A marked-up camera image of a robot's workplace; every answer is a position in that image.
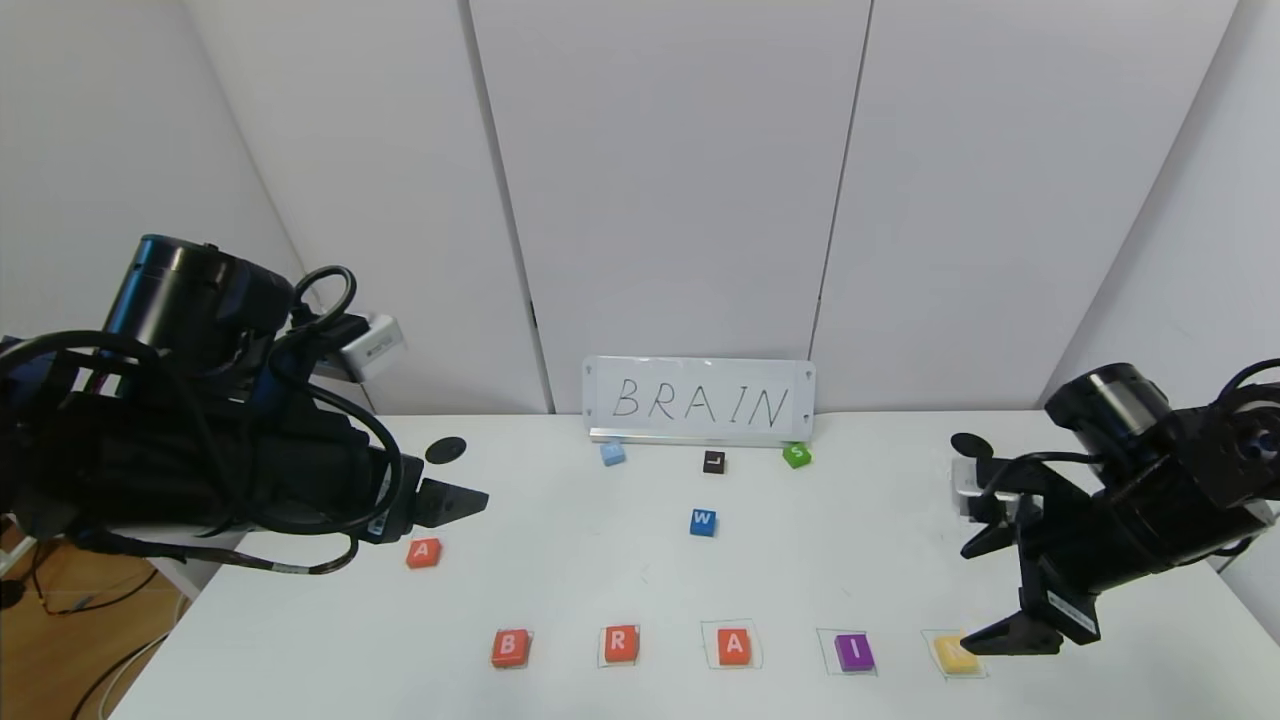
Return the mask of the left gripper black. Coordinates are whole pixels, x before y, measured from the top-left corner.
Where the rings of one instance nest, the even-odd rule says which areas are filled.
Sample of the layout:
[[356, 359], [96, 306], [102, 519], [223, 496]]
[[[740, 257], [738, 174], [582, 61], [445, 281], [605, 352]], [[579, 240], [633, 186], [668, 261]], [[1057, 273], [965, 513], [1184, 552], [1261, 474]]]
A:
[[489, 493], [429, 478], [419, 484], [421, 470], [416, 457], [394, 450], [333, 451], [332, 532], [389, 544], [410, 532], [413, 500], [415, 525], [431, 529], [486, 509]]

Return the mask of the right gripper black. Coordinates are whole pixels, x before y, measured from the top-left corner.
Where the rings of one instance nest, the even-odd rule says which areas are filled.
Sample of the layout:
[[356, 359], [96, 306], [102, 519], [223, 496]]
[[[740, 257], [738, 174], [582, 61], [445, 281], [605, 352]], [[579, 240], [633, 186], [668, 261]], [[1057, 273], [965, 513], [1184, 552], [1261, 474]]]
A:
[[1097, 642], [1103, 592], [1172, 569], [1143, 530], [1107, 503], [1037, 505], [1028, 495], [1019, 500], [1015, 527], [984, 525], [960, 555], [978, 559], [1015, 543], [1020, 609], [960, 639], [975, 656], [1046, 656], [1059, 653], [1065, 639]]

